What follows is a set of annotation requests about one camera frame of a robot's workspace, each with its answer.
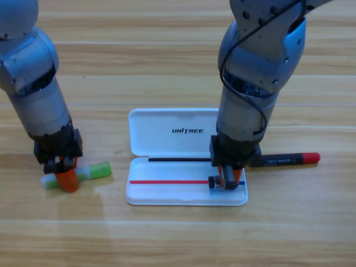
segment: wood grain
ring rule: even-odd
[[[319,152],[318,165],[246,169],[242,207],[132,206],[128,113],[218,107],[217,52],[229,1],[39,0],[60,57],[58,81],[81,131],[79,165],[110,177],[74,194],[42,176],[0,92],[0,266],[355,267],[356,1],[308,16],[301,62],[275,106],[265,154]]]

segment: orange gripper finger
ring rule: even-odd
[[[222,188],[225,188],[225,183],[224,183],[223,175],[222,175],[222,173],[221,173],[221,165],[219,165],[219,166],[217,167],[217,170],[218,170],[218,172],[219,172],[219,174],[220,174],[220,185],[222,186]]]
[[[235,182],[238,185],[241,179],[241,174],[243,173],[243,170],[234,170],[234,178],[235,178]]]
[[[69,193],[73,193],[78,189],[78,176],[74,169],[67,172],[56,174],[56,179],[59,186]]]

